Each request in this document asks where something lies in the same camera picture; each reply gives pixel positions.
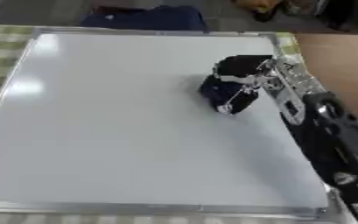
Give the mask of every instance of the white surface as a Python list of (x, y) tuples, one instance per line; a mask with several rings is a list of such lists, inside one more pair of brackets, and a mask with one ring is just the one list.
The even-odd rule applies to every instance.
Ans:
[(267, 95), (226, 116), (197, 93), (219, 60), (272, 49), (255, 37), (41, 36), (0, 101), (0, 200), (325, 207)]

